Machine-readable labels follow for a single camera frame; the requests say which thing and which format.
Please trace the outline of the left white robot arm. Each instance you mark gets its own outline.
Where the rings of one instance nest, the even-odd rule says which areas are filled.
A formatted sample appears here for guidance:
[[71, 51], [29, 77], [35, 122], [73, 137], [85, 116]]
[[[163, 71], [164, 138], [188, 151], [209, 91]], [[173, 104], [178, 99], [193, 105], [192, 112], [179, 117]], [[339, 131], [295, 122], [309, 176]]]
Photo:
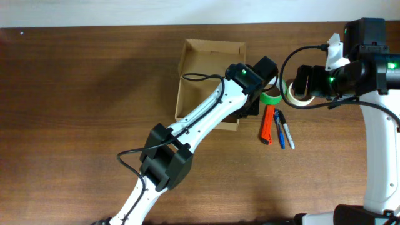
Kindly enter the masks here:
[[195, 110], [168, 127], [157, 124], [140, 154], [141, 167], [134, 171], [137, 183], [122, 209], [113, 217], [94, 225], [142, 224], [159, 197], [174, 189], [189, 173], [200, 142], [226, 117], [245, 118], [268, 83], [278, 75], [278, 67], [264, 56], [255, 66], [242, 62], [230, 65], [219, 86]]

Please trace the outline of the black silver marker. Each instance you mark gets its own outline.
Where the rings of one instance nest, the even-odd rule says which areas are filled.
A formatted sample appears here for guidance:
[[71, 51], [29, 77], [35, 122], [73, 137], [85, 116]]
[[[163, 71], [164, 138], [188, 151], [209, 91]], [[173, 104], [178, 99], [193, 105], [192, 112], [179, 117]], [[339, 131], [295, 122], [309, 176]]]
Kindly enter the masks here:
[[289, 145], [292, 149], [294, 149], [295, 145], [294, 145], [293, 137], [291, 136], [291, 133], [290, 133], [288, 124], [286, 122], [286, 119], [284, 117], [284, 114], [281, 110], [278, 111], [278, 114], [279, 114], [279, 120], [284, 128], [285, 133], [286, 133], [287, 140], [289, 141]]

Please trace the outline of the green tape roll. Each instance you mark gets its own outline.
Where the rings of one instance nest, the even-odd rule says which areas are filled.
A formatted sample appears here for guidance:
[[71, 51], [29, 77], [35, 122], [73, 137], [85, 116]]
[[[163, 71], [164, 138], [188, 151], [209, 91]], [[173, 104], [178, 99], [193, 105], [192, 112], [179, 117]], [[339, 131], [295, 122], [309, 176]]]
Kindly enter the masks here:
[[[276, 87], [278, 89], [280, 89], [280, 81], [277, 78], [273, 78], [272, 80], [270, 80], [269, 84], [270, 85], [275, 84]], [[284, 94], [286, 94], [288, 91], [288, 87], [287, 87], [287, 84], [285, 81], [282, 82], [282, 87], [283, 87]], [[275, 104], [279, 103], [281, 100], [282, 100], [281, 94], [278, 96], [270, 96], [270, 95], [266, 94], [265, 92], [262, 92], [260, 95], [260, 101], [267, 105], [275, 105]]]

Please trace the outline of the orange utility knife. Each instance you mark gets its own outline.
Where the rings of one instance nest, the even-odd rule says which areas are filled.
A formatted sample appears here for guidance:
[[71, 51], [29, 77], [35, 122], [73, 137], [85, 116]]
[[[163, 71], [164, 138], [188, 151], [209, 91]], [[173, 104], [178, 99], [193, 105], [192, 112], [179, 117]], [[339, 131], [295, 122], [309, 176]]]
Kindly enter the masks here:
[[261, 128], [261, 141], [267, 145], [271, 145], [273, 143], [271, 129], [272, 129], [272, 123], [274, 121], [273, 119], [274, 110], [275, 107], [273, 105], [267, 105], [264, 111], [264, 117]]

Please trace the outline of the cream masking tape roll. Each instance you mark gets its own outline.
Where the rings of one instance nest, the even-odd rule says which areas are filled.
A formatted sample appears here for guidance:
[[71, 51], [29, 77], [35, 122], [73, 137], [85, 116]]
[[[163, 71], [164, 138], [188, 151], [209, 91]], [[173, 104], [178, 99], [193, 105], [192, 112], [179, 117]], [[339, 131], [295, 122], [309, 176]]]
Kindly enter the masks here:
[[309, 104], [311, 104], [313, 102], [313, 100], [315, 99], [314, 96], [311, 96], [309, 99], [307, 100], [301, 100], [298, 99], [295, 95], [294, 95], [294, 89], [293, 89], [293, 83], [291, 83], [288, 87], [288, 91], [286, 94], [288, 100], [290, 103], [294, 104], [295, 106], [308, 106]]

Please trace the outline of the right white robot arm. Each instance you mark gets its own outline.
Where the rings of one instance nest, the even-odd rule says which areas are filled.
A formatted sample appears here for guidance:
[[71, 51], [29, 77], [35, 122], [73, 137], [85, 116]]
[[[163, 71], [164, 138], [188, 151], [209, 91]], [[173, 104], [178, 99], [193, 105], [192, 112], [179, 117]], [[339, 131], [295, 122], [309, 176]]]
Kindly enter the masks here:
[[386, 44], [386, 22], [348, 22], [328, 41], [325, 66], [298, 68], [292, 93], [328, 99], [329, 108], [361, 107], [367, 140], [363, 204], [298, 214], [296, 224], [399, 224], [399, 54]]

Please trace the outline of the brown cardboard box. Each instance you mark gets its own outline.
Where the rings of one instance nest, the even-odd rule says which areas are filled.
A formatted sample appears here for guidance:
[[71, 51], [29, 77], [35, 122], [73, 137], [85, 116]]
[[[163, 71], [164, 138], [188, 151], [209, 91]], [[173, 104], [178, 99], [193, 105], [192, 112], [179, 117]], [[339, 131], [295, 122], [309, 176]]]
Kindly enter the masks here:
[[210, 78], [205, 81], [188, 81], [186, 73], [224, 75], [231, 64], [246, 61], [244, 42], [211, 41], [186, 39], [178, 65], [179, 88], [175, 119], [181, 120], [200, 105], [220, 84], [220, 80]]

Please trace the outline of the blue pen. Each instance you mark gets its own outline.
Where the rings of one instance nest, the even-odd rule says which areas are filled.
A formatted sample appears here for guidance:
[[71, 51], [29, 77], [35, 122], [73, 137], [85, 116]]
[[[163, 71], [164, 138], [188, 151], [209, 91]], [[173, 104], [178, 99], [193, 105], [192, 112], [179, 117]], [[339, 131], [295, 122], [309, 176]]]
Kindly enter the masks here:
[[277, 109], [274, 110], [274, 121], [276, 123], [277, 127], [277, 133], [278, 133], [278, 139], [279, 139], [279, 144], [282, 149], [285, 149], [285, 141], [284, 141], [284, 134], [281, 129], [281, 123], [279, 120], [279, 112]]

